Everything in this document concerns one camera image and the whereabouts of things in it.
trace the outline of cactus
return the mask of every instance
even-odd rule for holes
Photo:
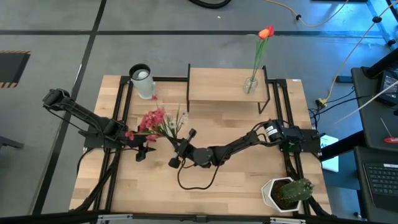
[[[314,185],[306,178],[283,185],[279,192],[286,202],[298,202],[311,197]]]

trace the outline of concrete floor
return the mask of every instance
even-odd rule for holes
[[[294,8],[309,24],[323,21],[341,5],[279,1]],[[371,2],[377,12],[387,7],[384,1]],[[99,6],[99,0],[3,0],[0,30],[91,30]],[[365,31],[371,18],[365,4],[349,3],[329,23],[309,29],[297,23],[288,10],[262,0],[235,0],[221,10],[202,9],[186,0],[113,0],[106,4],[99,30],[259,30],[272,24],[276,30]],[[386,13],[385,20],[392,35],[396,21],[391,12]],[[0,151],[0,217],[30,213],[60,124],[42,108],[41,100],[50,88],[72,89],[88,38],[0,35],[1,50],[32,51],[19,86],[0,89],[0,135],[25,143],[20,151],[9,147]],[[102,76],[127,75],[136,63],[148,64],[157,76],[184,76],[188,63],[194,67],[251,68],[255,39],[249,35],[97,35],[77,102],[92,110]],[[264,64],[270,78],[301,78],[308,107],[314,107],[315,99],[327,95],[338,67],[358,40],[275,36]],[[352,67],[372,65],[388,54],[385,43],[380,37],[365,38],[343,74],[349,75]],[[349,93],[351,87],[336,85],[332,98]],[[340,139],[361,130],[358,114],[338,125],[326,122],[342,118],[355,108],[352,101],[322,114],[319,130]],[[72,122],[86,127],[75,119]],[[77,130],[69,127],[44,213],[68,210],[83,141]],[[328,187],[328,193],[335,215],[352,218],[351,214],[359,210],[355,191]],[[353,198],[352,203],[341,198]]]

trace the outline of keyboard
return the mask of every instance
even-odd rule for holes
[[[369,163],[364,169],[373,204],[398,212],[398,164]]]

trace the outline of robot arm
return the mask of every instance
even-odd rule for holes
[[[257,131],[264,128],[265,134],[258,134]],[[180,165],[179,157],[182,159],[190,159],[196,165],[209,168],[212,164],[220,166],[225,163],[233,154],[242,151],[250,146],[261,144],[266,147],[272,147],[283,143],[296,144],[303,141],[304,136],[298,126],[285,128],[280,124],[279,120],[269,120],[256,124],[250,132],[245,136],[225,145],[210,146],[207,148],[196,148],[190,144],[192,138],[196,135],[196,131],[191,129],[188,139],[182,139],[176,147],[177,156],[172,158],[169,166],[178,168]]]
[[[67,91],[62,89],[50,90],[43,99],[43,106],[47,110],[66,111],[86,124],[94,127],[99,133],[95,133],[99,138],[105,138],[107,142],[116,143],[118,146],[138,147],[139,151],[144,152],[145,136],[137,135],[133,141],[126,138],[129,127],[115,119],[100,117],[75,102]],[[137,161],[145,159],[145,153],[141,153]]]

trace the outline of potted cactus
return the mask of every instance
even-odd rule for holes
[[[264,203],[279,212],[295,212],[302,200],[311,197],[313,184],[308,179],[293,181],[290,177],[272,179],[261,189]]]

